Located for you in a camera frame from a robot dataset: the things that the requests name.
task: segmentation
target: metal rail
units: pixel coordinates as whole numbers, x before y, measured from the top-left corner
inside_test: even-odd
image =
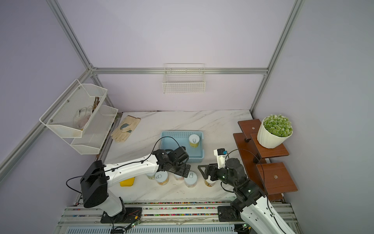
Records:
[[[70,26],[57,0],[46,0],[46,1],[49,7],[51,8],[51,10],[53,11],[53,13],[55,14],[57,21],[60,23],[62,29],[64,30],[66,36],[68,37],[75,51],[77,52],[83,65],[85,66],[87,70],[91,69],[92,64],[90,63],[90,60],[88,59],[85,51],[83,50],[82,45],[79,43],[77,36],[75,35],[72,27]]]
[[[79,82],[83,83],[88,77],[90,77],[91,72],[89,70],[85,71],[79,78]],[[75,90],[76,86],[71,85],[61,96],[54,102],[55,108],[51,108],[48,113],[45,113],[44,119],[49,119],[54,113],[56,108],[58,108],[67,97]],[[22,141],[13,149],[13,151],[8,155],[8,157],[0,164],[0,184],[6,179],[7,175],[12,171],[12,169],[18,164],[18,161],[27,152],[31,144],[37,139],[37,137],[43,132],[45,126],[38,121],[38,123],[32,128],[32,130],[22,139]]]
[[[275,48],[273,56],[270,59],[270,63],[269,63],[269,66],[268,66],[268,73],[264,75],[264,78],[262,79],[261,84],[260,84],[260,86],[257,90],[255,99],[253,100],[253,103],[251,105],[250,111],[251,111],[252,115],[253,115],[254,110],[257,107],[258,101],[259,101],[262,93],[264,92],[265,86],[270,79],[270,76],[271,76],[271,74],[274,70],[274,66],[275,66],[276,62],[278,61],[278,58],[279,58],[279,56],[281,54],[281,51],[282,51],[282,49],[283,49],[283,47],[286,43],[286,40],[287,40],[288,35],[291,31],[291,28],[292,28],[293,24],[295,23],[295,20],[298,16],[303,4],[304,4],[304,0],[296,0],[295,3],[294,3],[294,6],[292,7],[291,13],[288,17],[286,25],[285,25],[285,27],[282,31],[282,34],[279,38],[279,41],[278,41],[278,44]]]
[[[94,74],[164,74],[165,68],[98,67]],[[205,74],[267,74],[267,68],[204,68]]]

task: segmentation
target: blue plastic basket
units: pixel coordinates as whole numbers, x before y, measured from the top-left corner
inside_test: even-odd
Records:
[[[188,141],[190,135],[196,134],[200,137],[200,143],[196,148],[192,148]],[[163,131],[161,137],[166,137],[161,139],[160,149],[176,149],[178,146],[175,141],[170,137],[173,137],[180,146],[186,147],[186,152],[190,156],[188,162],[202,162],[204,158],[203,149],[203,132],[199,131]]]

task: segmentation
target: potted plant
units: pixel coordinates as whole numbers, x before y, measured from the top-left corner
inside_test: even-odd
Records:
[[[257,140],[265,148],[273,149],[292,135],[291,122],[283,115],[270,115],[260,126]]]

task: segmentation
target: black mounting plate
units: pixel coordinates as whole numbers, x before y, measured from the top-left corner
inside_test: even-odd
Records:
[[[135,212],[134,214],[137,214],[139,217],[141,217],[142,208],[141,207],[126,207],[126,214],[131,214]],[[123,220],[113,220],[105,211],[101,216],[100,223],[102,224],[111,224],[112,222],[114,224],[129,224],[135,220],[135,216],[127,215],[125,219]]]
[[[242,221],[241,218],[236,219],[233,215],[231,206],[218,206],[218,220],[220,222]]]

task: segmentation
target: green succulent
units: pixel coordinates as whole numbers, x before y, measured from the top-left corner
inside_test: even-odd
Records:
[[[291,121],[283,115],[270,115],[264,119],[265,129],[278,137],[288,137],[292,134]]]

